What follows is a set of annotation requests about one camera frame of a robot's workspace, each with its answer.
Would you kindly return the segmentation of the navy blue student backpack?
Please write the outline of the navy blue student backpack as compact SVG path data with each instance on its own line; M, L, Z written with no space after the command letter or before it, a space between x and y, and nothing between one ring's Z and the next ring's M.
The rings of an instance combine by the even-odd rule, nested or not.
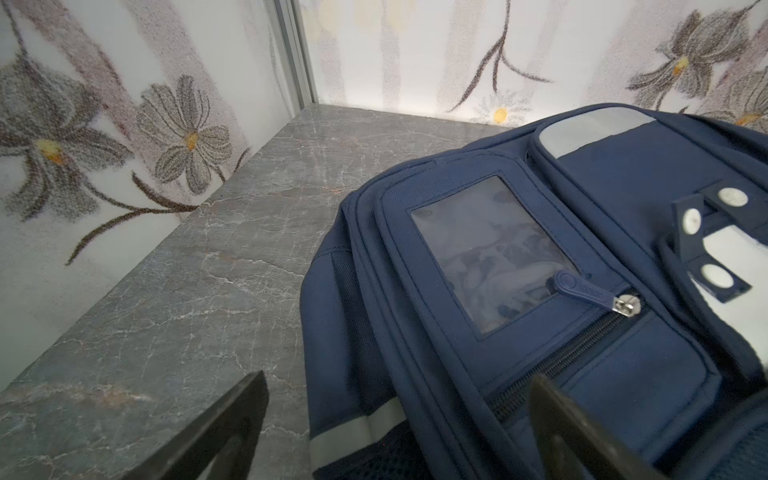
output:
M317 479L767 475L767 131L601 104L341 203L300 315Z

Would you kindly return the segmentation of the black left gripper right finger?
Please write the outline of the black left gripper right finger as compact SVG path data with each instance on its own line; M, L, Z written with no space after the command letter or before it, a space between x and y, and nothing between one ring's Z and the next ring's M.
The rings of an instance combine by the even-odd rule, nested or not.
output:
M663 479L548 377L537 374L529 391L529 418L548 479Z

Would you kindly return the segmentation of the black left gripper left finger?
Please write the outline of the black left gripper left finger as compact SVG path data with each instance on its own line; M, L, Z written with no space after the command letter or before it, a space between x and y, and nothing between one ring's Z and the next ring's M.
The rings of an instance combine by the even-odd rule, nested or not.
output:
M127 479L246 479L269 404L262 371L247 374Z

